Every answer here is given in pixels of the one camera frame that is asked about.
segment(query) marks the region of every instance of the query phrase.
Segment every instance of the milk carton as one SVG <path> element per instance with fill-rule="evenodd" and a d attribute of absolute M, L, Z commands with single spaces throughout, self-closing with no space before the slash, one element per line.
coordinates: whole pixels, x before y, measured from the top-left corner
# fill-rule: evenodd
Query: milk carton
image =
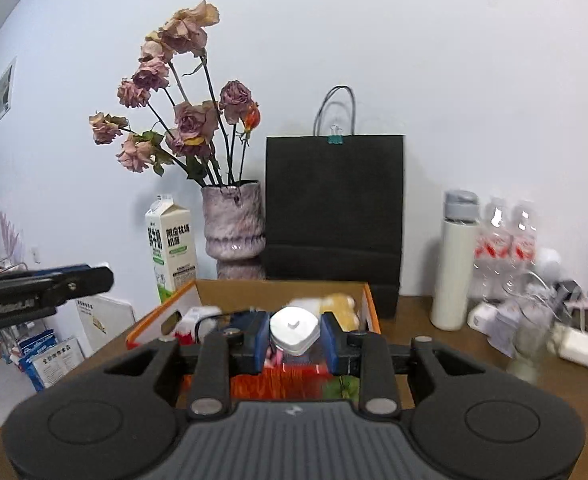
<path fill-rule="evenodd" d="M 171 195 L 159 195 L 144 218 L 158 294 L 163 302 L 183 283 L 196 279 L 191 215 L 189 210 L 175 204 Z"/>

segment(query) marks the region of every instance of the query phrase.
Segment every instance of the white power strip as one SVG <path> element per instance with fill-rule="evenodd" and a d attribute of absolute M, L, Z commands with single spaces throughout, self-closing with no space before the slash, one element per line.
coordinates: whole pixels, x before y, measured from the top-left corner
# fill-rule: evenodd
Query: white power strip
<path fill-rule="evenodd" d="M 557 323 L 548 349 L 563 359 L 588 367 L 588 333 Z"/>

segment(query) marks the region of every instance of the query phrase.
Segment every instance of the picture on wall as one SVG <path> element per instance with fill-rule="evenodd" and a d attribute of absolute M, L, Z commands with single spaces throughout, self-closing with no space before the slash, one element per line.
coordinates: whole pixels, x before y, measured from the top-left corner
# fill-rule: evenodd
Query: picture on wall
<path fill-rule="evenodd" d="M 14 67 L 16 58 L 14 58 L 7 70 L 0 77 L 0 120 L 11 108 L 11 87 L 13 85 Z"/>

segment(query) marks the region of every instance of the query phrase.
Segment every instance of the gray ribbed panel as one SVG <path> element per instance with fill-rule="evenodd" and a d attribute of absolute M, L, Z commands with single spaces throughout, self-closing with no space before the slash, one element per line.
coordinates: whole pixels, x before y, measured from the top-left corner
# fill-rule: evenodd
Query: gray ribbed panel
<path fill-rule="evenodd" d="M 242 402 L 225 420 L 194 424 L 139 480 L 446 480 L 400 428 L 347 402 Z"/>

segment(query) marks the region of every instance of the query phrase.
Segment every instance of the black paper bag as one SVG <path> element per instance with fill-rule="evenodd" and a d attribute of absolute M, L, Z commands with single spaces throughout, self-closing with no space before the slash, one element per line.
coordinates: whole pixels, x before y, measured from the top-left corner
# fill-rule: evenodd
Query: black paper bag
<path fill-rule="evenodd" d="M 394 316 L 403 136 L 268 137 L 265 182 L 267 277 L 368 282 Z"/>

